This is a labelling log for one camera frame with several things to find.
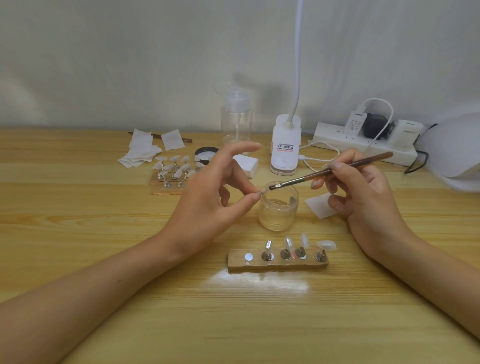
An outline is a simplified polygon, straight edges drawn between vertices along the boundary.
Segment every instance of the hand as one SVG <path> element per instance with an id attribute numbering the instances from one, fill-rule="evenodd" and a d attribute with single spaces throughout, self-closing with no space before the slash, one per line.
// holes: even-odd
<path id="1" fill-rule="evenodd" d="M 347 219 L 362 250 L 378 260 L 383 249 L 413 233 L 398 211 L 385 175 L 374 165 L 356 169 L 345 164 L 362 158 L 365 156 L 357 149 L 341 153 L 330 163 L 334 175 L 314 180 L 312 189 L 325 183 L 331 194 L 336 193 L 338 187 L 346 192 L 346 197 L 330 196 L 328 204 Z"/>
<path id="2" fill-rule="evenodd" d="M 260 189 L 247 179 L 245 172 L 232 157 L 254 152 L 262 145 L 235 142 L 223 146 L 201 172 L 188 180 L 175 211 L 162 233 L 188 256 L 195 254 L 245 215 L 261 197 Z M 225 184 L 239 189 L 244 197 L 228 206 L 230 192 Z"/>

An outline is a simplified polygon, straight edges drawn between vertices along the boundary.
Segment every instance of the stack of white wipes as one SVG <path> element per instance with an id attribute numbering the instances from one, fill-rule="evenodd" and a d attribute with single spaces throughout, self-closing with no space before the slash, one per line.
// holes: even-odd
<path id="1" fill-rule="evenodd" d="M 151 133 L 135 129 L 129 145 L 130 150 L 118 162 L 127 168 L 138 167 L 143 162 L 151 162 L 153 157 L 162 151 L 161 148 L 153 146 L 152 142 L 153 135 Z"/>

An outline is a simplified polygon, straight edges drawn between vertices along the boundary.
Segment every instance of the white cable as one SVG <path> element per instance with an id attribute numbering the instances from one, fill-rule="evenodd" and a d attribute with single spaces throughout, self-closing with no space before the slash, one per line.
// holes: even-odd
<path id="1" fill-rule="evenodd" d="M 381 129 L 381 131 L 377 134 L 376 137 L 373 138 L 372 142 L 370 144 L 368 144 L 368 146 L 364 149 L 364 153 L 372 146 L 373 142 L 375 140 L 377 140 L 377 138 L 384 132 L 385 128 L 388 126 L 388 124 L 390 124 L 392 122 L 392 118 L 393 118 L 393 106 L 387 101 L 387 100 L 384 100 L 382 98 L 377 98 L 377 97 L 371 97 L 371 98 L 368 98 L 366 99 L 361 106 L 359 106 L 359 108 L 363 108 L 363 110 L 365 110 L 365 104 L 368 102 L 368 101 L 372 101 L 372 100 L 377 100 L 377 101 L 383 101 L 385 104 L 387 104 L 389 107 L 390 107 L 390 117 L 388 118 L 387 120 L 387 123 L 385 124 L 385 126 Z"/>
<path id="2" fill-rule="evenodd" d="M 292 123 L 295 111 L 300 98 L 300 30 L 301 30 L 301 13 L 303 10 L 303 0 L 297 0 L 297 16 L 295 18 L 295 100 L 292 105 L 287 122 Z"/>
<path id="3" fill-rule="evenodd" d="M 334 151 L 336 151 L 336 156 L 333 157 L 332 159 L 315 159 L 315 158 L 308 158 L 308 157 L 306 157 L 306 156 L 303 156 L 303 155 L 300 155 L 300 154 L 299 154 L 299 160 L 303 160 L 303 163 L 305 163 L 305 165 L 306 165 L 308 168 L 310 168 L 312 171 L 314 171 L 314 172 L 318 172 L 318 171 L 317 171 L 317 170 L 314 170 L 314 169 L 311 167 L 311 165 L 307 163 L 307 160 L 317 160 L 317 161 L 319 161 L 319 162 L 331 162 L 331 161 L 334 160 L 336 157 L 338 157 L 338 155 L 340 154 L 340 151 L 339 151 L 337 148 L 331 146 L 330 144 L 328 144 L 328 143 L 326 143 L 326 142 L 320 142 L 320 141 L 308 143 L 306 146 L 301 146 L 299 149 L 303 149 L 303 148 L 306 148 L 306 147 L 308 147 L 308 146 L 312 146 L 312 145 L 318 144 L 318 143 L 325 144 L 326 146 L 329 146 L 330 148 L 332 148 Z"/>

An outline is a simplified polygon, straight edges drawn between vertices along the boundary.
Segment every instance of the gray wall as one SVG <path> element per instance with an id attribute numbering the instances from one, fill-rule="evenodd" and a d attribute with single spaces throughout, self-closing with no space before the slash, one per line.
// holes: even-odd
<path id="1" fill-rule="evenodd" d="M 216 78 L 287 113 L 295 0 L 0 0 L 0 125 L 218 130 Z M 368 97 L 431 123 L 480 99 L 479 0 L 305 0 L 303 128 Z"/>

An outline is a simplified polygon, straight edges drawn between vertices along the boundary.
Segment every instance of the left arm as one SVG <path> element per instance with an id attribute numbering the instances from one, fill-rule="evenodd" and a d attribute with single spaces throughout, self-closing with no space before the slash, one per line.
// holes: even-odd
<path id="1" fill-rule="evenodd" d="M 232 157 L 258 143 L 225 146 L 190 177 L 165 228 L 138 245 L 0 303 L 0 362 L 57 363 L 141 287 L 201 250 L 260 199 Z M 245 195 L 228 206 L 224 184 Z M 183 226 L 190 226 L 185 231 Z"/>

